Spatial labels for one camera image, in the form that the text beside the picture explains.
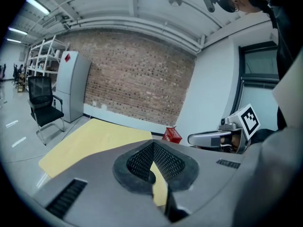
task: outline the red box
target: red box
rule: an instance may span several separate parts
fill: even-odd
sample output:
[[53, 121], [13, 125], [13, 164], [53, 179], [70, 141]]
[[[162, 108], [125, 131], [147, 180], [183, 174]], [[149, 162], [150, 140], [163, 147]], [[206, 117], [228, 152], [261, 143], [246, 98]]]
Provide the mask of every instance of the red box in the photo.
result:
[[179, 135], [179, 133], [176, 131], [175, 128], [166, 128], [162, 140], [167, 140], [179, 144], [180, 141], [182, 140], [182, 137]]

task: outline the black chair back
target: black chair back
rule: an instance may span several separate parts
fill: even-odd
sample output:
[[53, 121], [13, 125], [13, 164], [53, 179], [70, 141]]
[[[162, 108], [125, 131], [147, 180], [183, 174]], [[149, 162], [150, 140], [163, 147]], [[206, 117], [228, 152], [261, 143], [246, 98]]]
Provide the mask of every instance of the black chair back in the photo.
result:
[[29, 100], [35, 109], [52, 106], [53, 92], [50, 77], [28, 77]]

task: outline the window frame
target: window frame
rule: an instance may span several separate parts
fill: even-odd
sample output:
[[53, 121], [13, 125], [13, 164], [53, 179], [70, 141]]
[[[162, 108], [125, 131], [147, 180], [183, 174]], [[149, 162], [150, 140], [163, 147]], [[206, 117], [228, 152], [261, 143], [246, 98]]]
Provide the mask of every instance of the window frame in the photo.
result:
[[275, 74], [257, 74], [257, 73], [246, 74], [245, 73], [245, 65], [246, 65], [245, 54], [260, 52], [260, 51], [268, 51], [272, 49], [277, 49], [277, 45], [272, 41], [253, 44], [245, 47], [239, 47], [238, 85], [237, 85], [236, 95], [230, 115], [239, 109], [244, 86], [274, 89], [276, 85], [279, 83], [279, 76]]

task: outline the glossy floor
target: glossy floor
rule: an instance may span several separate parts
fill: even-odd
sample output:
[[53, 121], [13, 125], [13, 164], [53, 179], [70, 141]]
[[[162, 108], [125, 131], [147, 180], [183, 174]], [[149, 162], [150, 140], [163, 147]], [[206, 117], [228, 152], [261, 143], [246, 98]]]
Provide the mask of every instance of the glossy floor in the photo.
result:
[[[10, 81], [1, 84], [0, 160], [12, 183], [33, 196], [38, 188], [49, 180], [38, 162], [89, 118], [83, 116], [72, 123], [65, 122], [65, 132], [54, 126], [45, 129], [45, 146], [36, 135], [37, 124], [30, 115], [27, 100], [28, 92], [17, 93]], [[55, 123], [62, 126], [61, 120]]]

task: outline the black office chair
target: black office chair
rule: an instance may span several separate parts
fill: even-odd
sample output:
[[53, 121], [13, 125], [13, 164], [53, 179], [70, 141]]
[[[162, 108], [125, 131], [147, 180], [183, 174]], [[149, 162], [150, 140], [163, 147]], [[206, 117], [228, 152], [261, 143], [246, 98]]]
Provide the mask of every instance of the black office chair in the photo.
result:
[[[36, 131], [36, 134], [39, 137], [38, 133], [40, 133], [41, 138], [39, 137], [39, 139], [43, 142], [44, 145], [46, 145], [41, 132], [42, 130], [54, 125], [55, 127], [64, 132], [64, 121], [62, 119], [62, 117], [64, 116], [62, 112], [62, 99], [53, 95], [51, 78], [49, 77], [28, 77], [28, 91], [28, 103], [31, 107], [31, 115], [36, 120], [38, 125], [38, 130]], [[53, 98], [56, 98], [60, 101], [61, 111], [57, 110], [52, 106]], [[57, 119], [62, 120], [62, 129], [56, 124], [51, 123]]]

